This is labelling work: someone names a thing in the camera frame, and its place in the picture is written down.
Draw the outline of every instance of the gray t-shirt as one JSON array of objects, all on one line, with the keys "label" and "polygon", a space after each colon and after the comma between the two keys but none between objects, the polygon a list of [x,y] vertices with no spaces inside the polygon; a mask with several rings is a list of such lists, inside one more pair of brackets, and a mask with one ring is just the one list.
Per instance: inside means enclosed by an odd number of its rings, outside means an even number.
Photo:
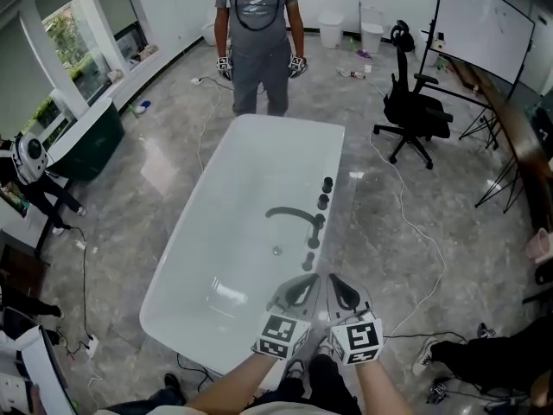
[{"label": "gray t-shirt", "polygon": [[[274,47],[286,41],[286,21],[284,20],[284,6],[296,0],[216,0],[215,6],[220,9],[228,8],[230,3],[230,30],[232,48],[248,55],[265,54]],[[267,29],[250,31],[240,24],[240,19],[254,29],[262,28],[275,16],[276,20]]]}]

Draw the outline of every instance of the table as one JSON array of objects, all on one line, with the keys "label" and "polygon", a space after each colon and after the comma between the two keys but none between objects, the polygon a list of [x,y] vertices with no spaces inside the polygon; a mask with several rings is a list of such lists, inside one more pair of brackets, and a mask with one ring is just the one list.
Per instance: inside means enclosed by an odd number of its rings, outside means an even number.
[{"label": "table", "polygon": [[112,100],[98,100],[48,150],[48,169],[70,180],[89,182],[102,171],[123,135]]},{"label": "table", "polygon": [[[511,188],[509,201],[504,210],[506,212],[524,189],[534,230],[537,232],[540,227],[543,227],[548,232],[553,232],[553,197],[550,189],[553,186],[553,173],[545,151],[537,139],[536,132],[532,129],[530,121],[524,113],[495,89],[487,78],[485,71],[477,67],[471,68],[478,79],[480,90],[495,113],[494,121],[497,121],[497,125],[505,133],[512,153],[512,158],[496,179],[497,184],[494,183],[477,203],[477,206],[489,200],[501,190]],[[499,130],[494,131],[493,124],[489,126],[492,128],[491,134],[497,137]],[[511,181],[501,190],[497,190],[496,187],[499,183],[504,181],[513,170],[515,175]]]}]

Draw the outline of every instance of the black office chair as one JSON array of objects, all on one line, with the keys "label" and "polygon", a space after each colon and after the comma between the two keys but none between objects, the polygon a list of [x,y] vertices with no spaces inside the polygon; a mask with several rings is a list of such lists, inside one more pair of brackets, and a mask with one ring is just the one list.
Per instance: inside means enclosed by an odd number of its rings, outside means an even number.
[{"label": "black office chair", "polygon": [[428,75],[415,74],[415,91],[409,92],[407,81],[407,57],[405,52],[412,50],[412,37],[409,35],[409,27],[405,22],[398,20],[397,25],[391,31],[391,42],[397,50],[397,66],[399,80],[391,75],[391,93],[384,98],[384,114],[390,121],[399,127],[383,126],[377,124],[373,132],[379,134],[380,130],[393,132],[402,137],[401,142],[390,156],[390,163],[394,164],[396,155],[406,143],[413,144],[426,159],[426,168],[432,169],[434,164],[428,152],[418,140],[419,137],[426,137],[430,141],[432,137],[449,138],[449,125],[453,116],[443,111],[440,101],[420,94],[421,89],[428,83],[438,84],[438,80]]}]

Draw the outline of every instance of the bathtub faucet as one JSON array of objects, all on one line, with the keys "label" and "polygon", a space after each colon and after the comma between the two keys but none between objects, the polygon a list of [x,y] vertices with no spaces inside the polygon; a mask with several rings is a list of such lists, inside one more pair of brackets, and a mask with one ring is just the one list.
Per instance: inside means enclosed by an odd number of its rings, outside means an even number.
[{"label": "bathtub faucet", "polygon": [[294,207],[274,207],[265,213],[265,217],[270,218],[273,215],[279,214],[293,215],[308,221],[311,226],[313,226],[313,235],[311,235],[311,238],[308,240],[309,248],[316,249],[321,245],[319,241],[319,231],[324,227],[325,221],[327,220],[323,214],[313,216],[301,209],[295,209]]}]

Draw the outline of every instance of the black and white glove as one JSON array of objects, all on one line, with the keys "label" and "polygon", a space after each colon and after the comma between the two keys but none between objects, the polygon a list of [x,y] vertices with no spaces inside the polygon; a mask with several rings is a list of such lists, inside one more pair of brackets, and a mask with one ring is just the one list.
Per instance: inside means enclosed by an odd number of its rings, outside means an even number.
[{"label": "black and white glove", "polygon": [[304,58],[292,55],[288,68],[290,70],[289,77],[291,79],[296,79],[308,70],[308,63]]},{"label": "black and white glove", "polygon": [[217,59],[217,70],[221,77],[232,81],[232,63],[229,57],[219,57]]}]

